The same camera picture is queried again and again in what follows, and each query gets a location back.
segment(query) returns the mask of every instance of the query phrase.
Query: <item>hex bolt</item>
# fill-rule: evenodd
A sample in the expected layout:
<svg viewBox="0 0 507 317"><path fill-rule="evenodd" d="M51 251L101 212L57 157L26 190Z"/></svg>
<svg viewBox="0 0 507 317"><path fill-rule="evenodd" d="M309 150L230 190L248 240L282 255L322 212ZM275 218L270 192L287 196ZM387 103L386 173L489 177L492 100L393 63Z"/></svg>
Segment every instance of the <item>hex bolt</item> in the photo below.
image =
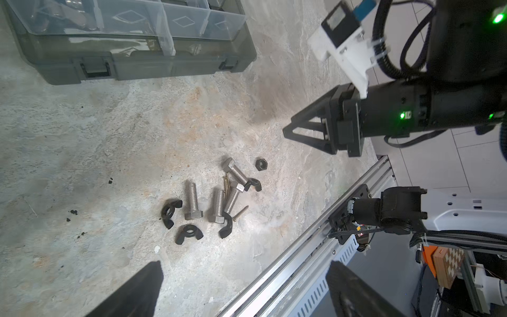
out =
<svg viewBox="0 0 507 317"><path fill-rule="evenodd" d="M213 216L211 216L211 222L222 224L225 222L225 218L222 215L224 210L225 202L225 191L221 189L215 190L215 208L213 210Z"/></svg>
<svg viewBox="0 0 507 317"><path fill-rule="evenodd" d="M229 199L227 199L227 204L225 205L224 212L227 214L231 214L232 208L238 200L239 194L245 190L245 187L238 182L231 182L231 194Z"/></svg>
<svg viewBox="0 0 507 317"><path fill-rule="evenodd" d="M190 183L188 187L190 211L185 214L185 220L202 218L203 212L197 207L197 190L195 183Z"/></svg>
<svg viewBox="0 0 507 317"><path fill-rule="evenodd" d="M224 172L231 173L234 178L243 186L246 186L248 184L248 178L243 174L242 171L239 170L239 168L236 166L236 162L232 159L232 157L228 158L223 164L222 168L224 169Z"/></svg>

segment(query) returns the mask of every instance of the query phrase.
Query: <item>transparent compartment lid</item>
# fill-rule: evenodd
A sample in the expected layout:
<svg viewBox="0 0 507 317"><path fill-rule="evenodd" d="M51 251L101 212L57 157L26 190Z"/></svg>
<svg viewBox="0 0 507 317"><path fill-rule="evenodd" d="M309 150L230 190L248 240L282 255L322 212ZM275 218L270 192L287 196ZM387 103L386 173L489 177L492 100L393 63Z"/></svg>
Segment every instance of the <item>transparent compartment lid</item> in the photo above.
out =
<svg viewBox="0 0 507 317"><path fill-rule="evenodd" d="M32 34L158 36L170 55L174 55L172 37L232 40L246 20L241 14L211 10L207 0L7 1Z"/></svg>

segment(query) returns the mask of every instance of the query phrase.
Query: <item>wooden block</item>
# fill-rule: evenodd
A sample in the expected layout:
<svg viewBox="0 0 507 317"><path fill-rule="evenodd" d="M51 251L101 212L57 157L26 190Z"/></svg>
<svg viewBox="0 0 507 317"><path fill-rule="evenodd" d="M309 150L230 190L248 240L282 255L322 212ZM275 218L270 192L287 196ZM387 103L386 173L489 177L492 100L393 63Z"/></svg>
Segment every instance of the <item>wooden block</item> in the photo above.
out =
<svg viewBox="0 0 507 317"><path fill-rule="evenodd" d="M444 248L440 246L433 253L433 263L437 271L440 286L450 289L465 258L462 249Z"/></svg>

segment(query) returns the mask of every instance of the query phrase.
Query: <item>stone surface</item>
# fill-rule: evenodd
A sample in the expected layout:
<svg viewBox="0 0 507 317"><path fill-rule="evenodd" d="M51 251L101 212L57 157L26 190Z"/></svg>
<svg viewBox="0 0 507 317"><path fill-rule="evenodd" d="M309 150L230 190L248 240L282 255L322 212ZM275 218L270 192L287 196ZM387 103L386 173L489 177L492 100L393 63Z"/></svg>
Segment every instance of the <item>stone surface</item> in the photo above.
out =
<svg viewBox="0 0 507 317"><path fill-rule="evenodd" d="M348 158L282 135L292 115L347 82L306 44L323 1L243 6L258 58L241 74L71 86L50 86L24 63L0 19L2 315L83 316L150 261L164 271L156 316L215 315L376 161L369 140ZM268 171L255 168L259 156ZM222 240L207 215L227 157L263 190L240 195L233 213L251 210ZM205 217L185 221L185 205L167 230L161 208L187 204L187 180ZM190 223L204 238L176 245Z"/></svg>

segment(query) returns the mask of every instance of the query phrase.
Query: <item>black hex nut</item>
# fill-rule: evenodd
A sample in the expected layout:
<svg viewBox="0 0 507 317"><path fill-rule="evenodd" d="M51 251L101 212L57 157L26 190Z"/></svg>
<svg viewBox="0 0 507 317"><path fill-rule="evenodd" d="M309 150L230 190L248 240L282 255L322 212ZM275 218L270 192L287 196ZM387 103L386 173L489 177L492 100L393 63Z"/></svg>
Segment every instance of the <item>black hex nut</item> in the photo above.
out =
<svg viewBox="0 0 507 317"><path fill-rule="evenodd" d="M266 170L268 169L268 161L265 159L258 159L257 162L255 162L255 167L258 171Z"/></svg>

